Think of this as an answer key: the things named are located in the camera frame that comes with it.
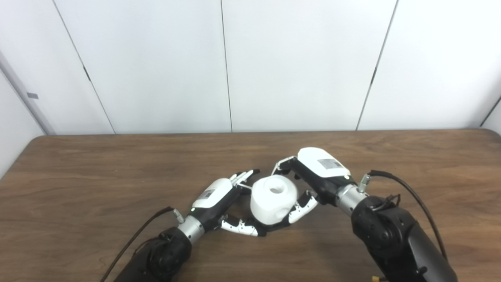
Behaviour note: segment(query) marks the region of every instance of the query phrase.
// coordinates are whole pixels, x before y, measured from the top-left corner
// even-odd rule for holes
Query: label sticker
[[[209,189],[209,190],[205,190],[202,195],[200,195],[200,197],[198,197],[197,200],[205,200],[205,199],[208,199],[212,194],[213,192],[215,191],[215,189]]]
[[[323,160],[318,160],[318,162],[324,167],[324,169],[329,170],[329,169],[337,169],[337,168],[342,168],[343,166],[338,163],[335,159],[323,159]]]

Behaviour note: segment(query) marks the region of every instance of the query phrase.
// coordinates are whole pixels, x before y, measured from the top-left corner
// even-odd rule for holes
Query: panel seam
[[[229,95],[228,58],[226,57],[226,36],[224,34],[224,16],[222,10],[222,0],[220,0],[220,3],[221,3],[222,42],[224,46],[224,66],[226,68],[226,88],[228,89],[229,128],[231,132],[233,132],[233,120],[231,119],[231,98]]]
[[[374,78],[376,77],[377,68],[379,67],[379,62],[381,61],[381,56],[383,55],[384,47],[386,45],[386,40],[388,39],[388,34],[390,33],[391,24],[393,23],[393,19],[395,18],[395,12],[397,11],[398,1],[395,2],[395,7],[393,8],[393,13],[391,14],[390,23],[388,24],[388,29],[386,30],[386,35],[384,36],[383,44],[381,45],[381,51],[379,51],[379,56],[376,61],[376,67],[374,68],[374,72],[372,73],[371,83],[369,84],[369,88],[367,89],[367,94],[365,95],[364,104],[362,106],[362,110],[360,111],[360,116],[358,117],[357,127],[355,131],[358,130],[360,126],[360,122],[362,121],[362,116],[364,114],[365,106],[367,105],[367,100],[369,99],[369,94],[372,89],[372,84],[374,82]]]
[[[84,61],[82,60],[82,57],[80,56],[80,53],[78,52],[77,46],[75,45],[75,42],[73,41],[73,38],[70,35],[70,31],[68,30],[68,27],[66,26],[66,23],[63,19],[63,16],[61,15],[61,12],[59,11],[59,8],[56,4],[55,0],[52,0],[52,3],[54,4],[54,7],[56,8],[56,11],[58,12],[59,18],[61,19],[61,22],[63,23],[63,26],[66,30],[66,33],[68,34],[68,37],[70,38],[71,44],[73,45],[73,48],[75,49],[75,52],[77,52],[78,59],[80,60],[80,63],[82,64],[82,67],[84,68],[84,71],[87,75],[87,78],[89,79],[89,82],[92,85],[92,89],[94,90],[94,93],[96,94],[97,100],[99,101],[99,104],[101,105],[101,108],[103,109],[104,115],[106,116],[106,119],[108,120],[111,130],[113,130],[113,134],[116,134],[115,128],[113,127],[113,124],[111,123],[110,117],[108,116],[108,113],[106,112],[106,109],[104,108],[103,102],[101,101],[101,98],[99,97],[99,94],[97,93],[96,87],[94,86],[94,83],[92,82],[89,73],[87,72],[87,68],[85,67]]]

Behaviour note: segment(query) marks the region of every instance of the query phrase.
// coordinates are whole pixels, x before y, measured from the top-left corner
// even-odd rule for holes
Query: black cable
[[[424,205],[423,201],[421,198],[417,195],[417,193],[407,184],[405,183],[402,179],[394,176],[391,173],[384,172],[384,171],[374,171],[372,170],[371,172],[368,173],[369,176],[381,176],[381,177],[386,177],[395,180],[396,182],[400,183],[409,193],[414,197],[416,202],[419,204],[421,209],[423,209],[424,214],[428,218],[428,221],[430,222],[431,228],[433,229],[433,233],[435,233],[435,237],[437,238],[438,246],[440,247],[440,251],[442,252],[443,258],[447,260],[447,253],[445,252],[445,247],[443,245],[442,237],[440,236],[440,233],[438,232],[438,228],[435,224],[435,221],[433,220],[433,217],[431,217],[431,213],[428,210],[428,208]]]
[[[104,273],[103,278],[101,278],[100,282],[104,282],[104,280],[106,280],[106,278],[110,274],[111,270],[117,264],[118,260],[125,253],[125,251],[130,246],[130,244],[132,244],[132,242],[137,238],[137,236],[148,226],[148,224],[150,224],[153,221],[153,219],[159,217],[160,215],[162,215],[164,213],[167,213],[167,212],[170,212],[170,211],[173,211],[173,210],[174,209],[171,208],[171,207],[166,207],[164,209],[161,209],[161,210],[157,211],[152,217],[150,217],[150,219],[148,219],[143,224],[143,226],[141,226],[141,228],[139,228],[139,230],[137,230],[137,232],[132,236],[132,238],[130,238],[130,240],[127,242],[127,244],[125,244],[125,246],[122,248],[122,250],[120,251],[120,253],[118,253],[117,257],[113,260],[113,262],[111,263],[111,265],[108,268],[108,270],[106,271],[106,273]]]

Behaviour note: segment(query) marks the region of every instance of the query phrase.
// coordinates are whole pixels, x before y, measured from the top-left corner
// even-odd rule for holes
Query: metal connector
[[[179,222],[179,224],[183,224],[184,223],[184,217],[182,216],[182,214],[177,209],[174,209],[172,212],[174,213],[174,216],[176,217],[176,219]]]
[[[364,177],[362,177],[362,180],[360,180],[360,184],[358,185],[357,188],[358,192],[365,193],[365,188],[367,187],[370,181],[371,181],[371,176],[365,174]]]

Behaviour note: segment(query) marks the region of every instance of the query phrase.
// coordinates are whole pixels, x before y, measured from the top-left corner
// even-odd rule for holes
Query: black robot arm
[[[388,281],[457,282],[445,251],[440,254],[412,215],[392,202],[394,197],[373,197],[365,192],[370,177],[357,186],[350,171],[319,148],[303,148],[297,157],[278,162],[274,169],[275,174],[291,171],[296,179],[301,178],[313,188],[319,203],[339,207],[351,217],[353,232],[367,246]],[[424,204],[420,205],[431,219]],[[431,223],[442,246],[438,230]]]

